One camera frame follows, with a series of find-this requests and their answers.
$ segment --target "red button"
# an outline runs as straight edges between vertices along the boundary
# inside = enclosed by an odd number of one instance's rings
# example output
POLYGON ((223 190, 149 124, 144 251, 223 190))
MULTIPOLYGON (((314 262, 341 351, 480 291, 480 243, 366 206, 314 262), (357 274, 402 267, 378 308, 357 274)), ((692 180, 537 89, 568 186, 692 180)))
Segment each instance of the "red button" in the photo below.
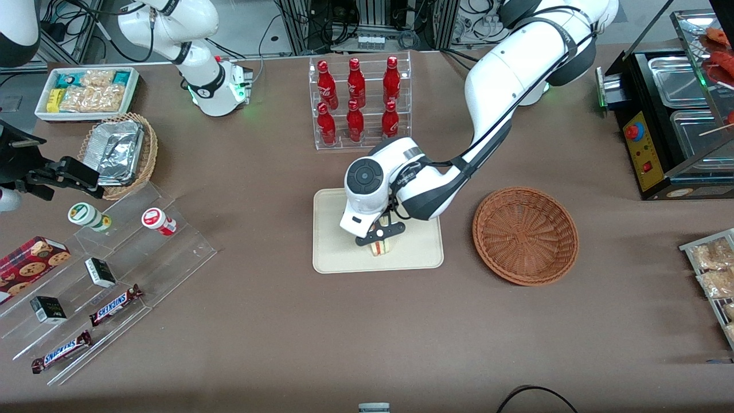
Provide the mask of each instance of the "red button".
POLYGON ((625 129, 625 137, 629 140, 636 139, 639 133, 640 129, 635 125, 629 126, 627 129, 625 129))

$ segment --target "white container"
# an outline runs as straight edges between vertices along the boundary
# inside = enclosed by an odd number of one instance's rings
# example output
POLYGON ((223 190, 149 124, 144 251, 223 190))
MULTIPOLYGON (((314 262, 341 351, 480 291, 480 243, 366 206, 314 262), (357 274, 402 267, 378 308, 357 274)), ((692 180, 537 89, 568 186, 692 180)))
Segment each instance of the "white container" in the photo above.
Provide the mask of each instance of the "white container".
POLYGON ((135 86, 138 81, 138 72, 131 66, 94 66, 91 68, 60 68, 54 69, 48 75, 46 85, 43 87, 41 97, 38 99, 36 105, 35 114, 39 119, 48 122, 83 122, 83 121, 99 121, 102 119, 112 118, 114 116, 123 115, 130 109, 130 103, 133 100, 133 94, 135 93, 135 86), (86 112, 86 113, 74 113, 74 112, 46 112, 46 104, 48 103, 48 96, 51 94, 51 89, 56 86, 59 77, 69 73, 78 73, 85 70, 98 70, 98 71, 118 71, 118 72, 130 72, 128 78, 128 84, 125 86, 125 94, 123 95, 123 102, 120 104, 120 108, 116 112, 86 112))
POLYGON ((149 208, 143 212, 140 222, 145 228, 155 229, 166 237, 173 235, 177 228, 176 221, 160 208, 149 208))
POLYGON ((86 226, 96 232, 102 232, 112 225, 112 219, 109 216, 99 212, 98 209, 86 202, 74 204, 69 209, 67 218, 71 223, 86 226))
POLYGON ((0 187, 0 212, 15 211, 21 205, 21 194, 0 187))

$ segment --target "wooden skewer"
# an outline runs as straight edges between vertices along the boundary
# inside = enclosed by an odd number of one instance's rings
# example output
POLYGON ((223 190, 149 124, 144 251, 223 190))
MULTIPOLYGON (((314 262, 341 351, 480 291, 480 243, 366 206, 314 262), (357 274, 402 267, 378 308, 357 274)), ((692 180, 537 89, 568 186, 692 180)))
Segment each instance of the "wooden skewer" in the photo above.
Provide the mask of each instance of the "wooden skewer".
POLYGON ((730 123, 730 124, 728 124, 726 126, 722 126, 720 128, 712 129, 712 130, 710 130, 708 132, 703 132, 702 134, 699 134, 698 136, 705 136, 707 134, 711 134, 711 133, 714 133, 714 132, 723 131, 724 129, 730 128, 732 126, 734 126, 734 123, 730 123))

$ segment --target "red bottle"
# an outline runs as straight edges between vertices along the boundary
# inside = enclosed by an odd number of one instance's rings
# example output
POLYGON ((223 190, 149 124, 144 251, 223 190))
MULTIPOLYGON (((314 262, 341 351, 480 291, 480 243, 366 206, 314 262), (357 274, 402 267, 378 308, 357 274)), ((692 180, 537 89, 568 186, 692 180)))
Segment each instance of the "red bottle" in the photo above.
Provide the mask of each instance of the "red bottle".
POLYGON ((336 110, 339 107, 339 99, 336 97, 336 82, 334 76, 329 73, 329 65, 326 60, 316 64, 319 69, 319 95, 321 101, 329 105, 329 109, 336 110))
POLYGON ((397 102, 400 99, 400 73, 398 72, 398 58, 388 57, 388 69, 382 78, 382 100, 397 102))
POLYGON ((349 125, 349 139, 354 143, 362 142, 365 131, 365 118, 360 112, 360 106, 354 99, 349 100, 349 113, 346 115, 349 125))
POLYGON ((356 57, 349 59, 349 78, 346 80, 349 86, 349 98, 357 101, 359 107, 367 104, 365 88, 365 75, 360 70, 360 60, 356 57))
POLYGON ((324 145, 334 146, 336 144, 336 125, 334 124, 334 118, 329 113, 329 108, 324 102, 319 102, 316 109, 319 111, 316 122, 319 124, 321 139, 324 141, 324 145))
POLYGON ((382 137, 394 137, 398 134, 400 117, 395 112, 395 101, 385 104, 385 113, 382 114, 382 137))

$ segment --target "yellow control panel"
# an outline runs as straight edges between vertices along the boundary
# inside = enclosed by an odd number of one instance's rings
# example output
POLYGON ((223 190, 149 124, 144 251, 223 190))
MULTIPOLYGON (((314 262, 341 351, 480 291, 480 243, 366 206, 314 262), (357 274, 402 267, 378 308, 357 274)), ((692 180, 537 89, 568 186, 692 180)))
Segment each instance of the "yellow control panel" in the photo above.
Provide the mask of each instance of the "yellow control panel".
POLYGON ((649 190, 665 179, 660 159, 655 152, 653 140, 647 129, 642 112, 627 123, 622 129, 627 141, 627 149, 632 156, 632 164, 635 167, 637 181, 643 191, 649 190))

